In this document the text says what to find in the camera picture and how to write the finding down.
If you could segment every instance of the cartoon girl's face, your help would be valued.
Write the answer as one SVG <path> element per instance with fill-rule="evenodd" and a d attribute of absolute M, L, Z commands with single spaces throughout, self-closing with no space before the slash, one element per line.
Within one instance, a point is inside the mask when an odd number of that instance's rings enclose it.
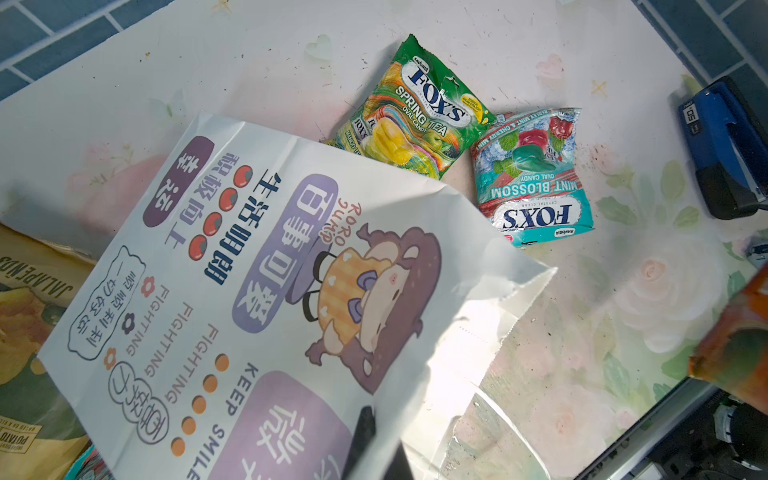
<path fill-rule="evenodd" d="M 360 323 L 360 345 L 367 352 L 376 350 L 379 334 L 386 325 L 386 320 L 395 302 L 402 294 L 409 271 L 400 265 L 393 265 L 384 270 L 368 292 L 362 305 Z"/>

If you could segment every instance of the fox's spring tea candy bag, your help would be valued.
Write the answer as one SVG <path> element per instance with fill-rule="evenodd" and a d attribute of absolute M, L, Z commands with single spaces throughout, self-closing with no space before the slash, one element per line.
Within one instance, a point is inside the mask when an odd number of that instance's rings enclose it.
<path fill-rule="evenodd" d="M 495 116 L 410 35 L 366 103 L 327 143 L 440 178 Z"/>
<path fill-rule="evenodd" d="M 592 230 L 573 163 L 579 112 L 500 114 L 470 150 L 480 211 L 517 247 Z"/>

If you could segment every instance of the red tomato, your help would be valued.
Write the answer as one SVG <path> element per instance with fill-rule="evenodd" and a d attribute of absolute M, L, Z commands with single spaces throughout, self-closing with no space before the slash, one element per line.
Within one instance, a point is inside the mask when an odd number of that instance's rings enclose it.
<path fill-rule="evenodd" d="M 253 168 L 243 165 L 235 172 L 234 184 L 237 188 L 243 188 L 248 185 L 250 178 L 253 176 Z"/>
<path fill-rule="evenodd" d="M 190 242 L 190 258 L 198 261 L 205 255 L 205 249 L 208 248 L 208 240 L 203 235 L 196 235 Z"/>
<path fill-rule="evenodd" d="M 221 214 L 219 212 L 213 212 L 205 218 L 203 223 L 203 233 L 209 237 L 215 235 L 221 227 Z"/>
<path fill-rule="evenodd" d="M 232 207 L 234 207 L 236 203 L 237 203 L 237 190 L 230 187 L 225 189 L 223 192 L 221 192 L 221 197 L 219 197 L 219 208 L 222 211 L 228 212 L 232 210 Z"/>

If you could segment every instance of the orange package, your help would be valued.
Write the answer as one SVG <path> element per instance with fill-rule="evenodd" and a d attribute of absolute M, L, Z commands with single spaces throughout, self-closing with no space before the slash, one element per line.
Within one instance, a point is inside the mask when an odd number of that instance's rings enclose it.
<path fill-rule="evenodd" d="M 694 350 L 688 374 L 768 415 L 768 265 L 730 300 Z"/>

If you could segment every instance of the orange circle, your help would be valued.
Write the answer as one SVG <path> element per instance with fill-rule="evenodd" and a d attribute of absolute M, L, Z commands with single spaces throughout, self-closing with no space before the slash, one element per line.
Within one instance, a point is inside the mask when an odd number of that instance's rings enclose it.
<path fill-rule="evenodd" d="M 184 450 L 186 449 L 186 446 L 184 445 L 184 440 L 176 437 L 170 442 L 170 451 L 177 457 L 181 457 L 184 454 Z"/>
<path fill-rule="evenodd" d="M 203 390 L 205 390 L 208 393 L 216 392 L 216 387 L 219 386 L 219 381 L 216 379 L 215 375 L 207 375 L 203 379 Z"/>
<path fill-rule="evenodd" d="M 220 354 L 218 357 L 216 357 L 216 370 L 219 372 L 223 372 L 224 370 L 230 368 L 230 357 L 224 355 L 223 353 Z"/>
<path fill-rule="evenodd" d="M 195 423 L 192 417 L 187 417 L 181 421 L 181 431 L 187 435 L 192 435 L 196 428 L 197 423 Z"/>
<path fill-rule="evenodd" d="M 192 411 L 198 415 L 205 412 L 205 398 L 202 395 L 198 395 L 192 399 Z"/>

